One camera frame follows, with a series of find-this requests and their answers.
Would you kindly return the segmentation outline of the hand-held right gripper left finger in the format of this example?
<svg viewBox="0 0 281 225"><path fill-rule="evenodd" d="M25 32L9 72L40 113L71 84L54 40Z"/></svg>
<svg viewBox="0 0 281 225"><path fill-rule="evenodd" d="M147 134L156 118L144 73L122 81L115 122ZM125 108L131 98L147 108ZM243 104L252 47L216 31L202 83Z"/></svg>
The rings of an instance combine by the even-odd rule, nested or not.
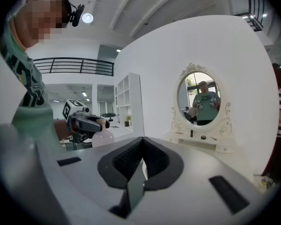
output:
<svg viewBox="0 0 281 225"><path fill-rule="evenodd" d="M126 188L142 160L143 137L122 140L122 146L102 156L97 170L112 188Z"/></svg>

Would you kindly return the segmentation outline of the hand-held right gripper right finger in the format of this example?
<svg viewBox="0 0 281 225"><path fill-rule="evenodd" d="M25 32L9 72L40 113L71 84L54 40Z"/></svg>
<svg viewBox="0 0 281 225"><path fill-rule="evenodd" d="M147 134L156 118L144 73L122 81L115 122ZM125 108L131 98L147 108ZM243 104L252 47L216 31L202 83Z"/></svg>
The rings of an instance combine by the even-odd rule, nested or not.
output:
<svg viewBox="0 0 281 225"><path fill-rule="evenodd" d="M142 140L142 158L147 168L145 190L161 190L170 187L182 174L184 162L181 156L148 137Z"/></svg>

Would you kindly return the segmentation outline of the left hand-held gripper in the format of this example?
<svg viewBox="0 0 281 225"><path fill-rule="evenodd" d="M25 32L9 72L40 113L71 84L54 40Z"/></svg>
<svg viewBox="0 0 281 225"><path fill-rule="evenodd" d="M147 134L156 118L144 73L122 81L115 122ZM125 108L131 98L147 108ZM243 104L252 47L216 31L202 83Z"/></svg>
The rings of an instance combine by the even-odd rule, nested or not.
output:
<svg viewBox="0 0 281 225"><path fill-rule="evenodd" d="M91 139L94 133L100 132L102 126L97 122L100 117L90 114L89 108L78 100L67 99L62 111L68 128L74 133L74 143L81 143ZM110 122L105 120L105 127L110 127Z"/></svg>

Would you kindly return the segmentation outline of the small pink bottle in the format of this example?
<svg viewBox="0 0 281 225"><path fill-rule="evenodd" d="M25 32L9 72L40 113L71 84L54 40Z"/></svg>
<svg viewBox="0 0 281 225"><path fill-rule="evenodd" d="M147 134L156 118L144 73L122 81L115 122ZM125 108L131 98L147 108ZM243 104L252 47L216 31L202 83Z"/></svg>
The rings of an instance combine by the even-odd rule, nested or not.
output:
<svg viewBox="0 0 281 225"><path fill-rule="evenodd" d="M99 147L115 142L115 138L112 132L107 129L106 119L97 119L99 125L101 125L102 130L94 133L92 137L92 147Z"/></svg>

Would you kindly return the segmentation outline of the person's left forearm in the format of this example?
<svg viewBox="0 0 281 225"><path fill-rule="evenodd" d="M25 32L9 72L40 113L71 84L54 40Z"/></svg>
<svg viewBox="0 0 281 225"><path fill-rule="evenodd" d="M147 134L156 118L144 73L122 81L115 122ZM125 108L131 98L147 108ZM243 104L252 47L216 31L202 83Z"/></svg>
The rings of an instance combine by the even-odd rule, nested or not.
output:
<svg viewBox="0 0 281 225"><path fill-rule="evenodd" d="M73 132L68 128L65 120L53 120L53 124L59 140L66 139L73 135Z"/></svg>

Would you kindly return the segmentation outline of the white vanity table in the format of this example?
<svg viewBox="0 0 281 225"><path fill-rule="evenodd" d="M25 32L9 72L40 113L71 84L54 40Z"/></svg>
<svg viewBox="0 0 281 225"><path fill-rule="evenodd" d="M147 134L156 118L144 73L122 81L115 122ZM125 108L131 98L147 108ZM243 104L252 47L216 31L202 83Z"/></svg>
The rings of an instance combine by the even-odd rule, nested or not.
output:
<svg viewBox="0 0 281 225"><path fill-rule="evenodd" d="M193 137L190 137L190 132L189 129L187 129L184 134L176 134L171 130L163 134L145 131L145 136L162 139L179 145L190 146L201 152L207 153L234 169L248 181L254 181L253 171L249 165L249 160L242 147L237 146L234 138L224 137L213 133L199 133L197 131L193 131ZM205 140L201 139L201 136L203 135L206 136Z"/></svg>

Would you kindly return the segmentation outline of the white shelf unit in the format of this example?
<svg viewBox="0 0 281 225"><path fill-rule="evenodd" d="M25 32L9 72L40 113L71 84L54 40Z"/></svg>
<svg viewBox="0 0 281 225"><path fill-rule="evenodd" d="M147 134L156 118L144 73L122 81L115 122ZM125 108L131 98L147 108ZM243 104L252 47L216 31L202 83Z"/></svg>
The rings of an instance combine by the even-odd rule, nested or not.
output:
<svg viewBox="0 0 281 225"><path fill-rule="evenodd" d="M117 115L116 139L144 136L141 82L138 74L128 73L115 84L114 102ZM129 127L125 127L127 115L132 117L132 125Z"/></svg>

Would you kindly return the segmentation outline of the person's torso in green t-shirt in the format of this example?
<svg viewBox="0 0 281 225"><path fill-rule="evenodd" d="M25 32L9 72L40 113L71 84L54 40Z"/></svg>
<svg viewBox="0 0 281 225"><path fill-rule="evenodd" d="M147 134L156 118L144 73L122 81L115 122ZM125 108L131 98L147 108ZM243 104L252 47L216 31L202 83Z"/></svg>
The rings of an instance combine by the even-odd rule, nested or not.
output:
<svg viewBox="0 0 281 225"><path fill-rule="evenodd" d="M26 89L12 124L21 132L30 135L37 143L48 148L50 153L64 152L53 124L53 110L41 72L15 42L10 26L4 25L0 37L0 52L5 62Z"/></svg>

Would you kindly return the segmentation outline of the long black balcony railing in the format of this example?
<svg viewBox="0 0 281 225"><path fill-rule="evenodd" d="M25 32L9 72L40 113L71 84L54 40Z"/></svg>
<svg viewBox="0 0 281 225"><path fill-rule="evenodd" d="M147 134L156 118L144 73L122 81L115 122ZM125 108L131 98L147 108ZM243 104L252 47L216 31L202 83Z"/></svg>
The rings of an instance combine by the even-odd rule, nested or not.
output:
<svg viewBox="0 0 281 225"><path fill-rule="evenodd" d="M74 73L114 76L114 63L76 57L34 59L34 65L42 74Z"/></svg>

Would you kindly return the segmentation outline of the round ceiling lamp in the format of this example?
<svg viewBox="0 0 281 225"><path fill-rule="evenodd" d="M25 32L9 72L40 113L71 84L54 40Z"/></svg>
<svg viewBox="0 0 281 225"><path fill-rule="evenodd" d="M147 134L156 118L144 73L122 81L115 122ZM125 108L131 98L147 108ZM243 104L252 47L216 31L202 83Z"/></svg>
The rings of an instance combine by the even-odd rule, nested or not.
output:
<svg viewBox="0 0 281 225"><path fill-rule="evenodd" d="M84 13L81 17L84 23L92 23L93 22L93 15L91 13Z"/></svg>

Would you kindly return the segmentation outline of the short black balcony railing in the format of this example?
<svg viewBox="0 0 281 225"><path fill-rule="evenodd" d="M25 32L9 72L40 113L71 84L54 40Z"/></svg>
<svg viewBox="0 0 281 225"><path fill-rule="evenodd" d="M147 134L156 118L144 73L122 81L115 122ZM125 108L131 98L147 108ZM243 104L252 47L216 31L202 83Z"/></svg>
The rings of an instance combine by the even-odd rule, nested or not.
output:
<svg viewBox="0 0 281 225"><path fill-rule="evenodd" d="M265 0L231 0L233 15L241 17L254 32L264 28Z"/></svg>

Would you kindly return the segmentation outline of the oval mirror ornate white frame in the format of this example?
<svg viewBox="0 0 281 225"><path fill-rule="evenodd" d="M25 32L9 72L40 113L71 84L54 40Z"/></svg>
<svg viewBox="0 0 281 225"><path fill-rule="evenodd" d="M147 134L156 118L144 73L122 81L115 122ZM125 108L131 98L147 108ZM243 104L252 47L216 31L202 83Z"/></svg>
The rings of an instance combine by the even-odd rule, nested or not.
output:
<svg viewBox="0 0 281 225"><path fill-rule="evenodd" d="M213 120L206 125L197 125L196 123L191 123L182 113L180 109L180 88L182 83L186 83L186 78L190 75L195 75L196 73L202 73L209 76L213 82L208 85L214 86L215 90L220 92L221 104L219 105L218 113L213 118ZM230 105L231 102L227 100L226 90L223 84L218 78L205 67L189 63L189 65L182 70L178 81L175 85L174 96L173 96L173 119L171 124L171 130L177 133L185 133L187 129L190 131L197 131L199 133L215 133L217 132L220 136L228 137L232 133L232 123L230 120Z"/></svg>

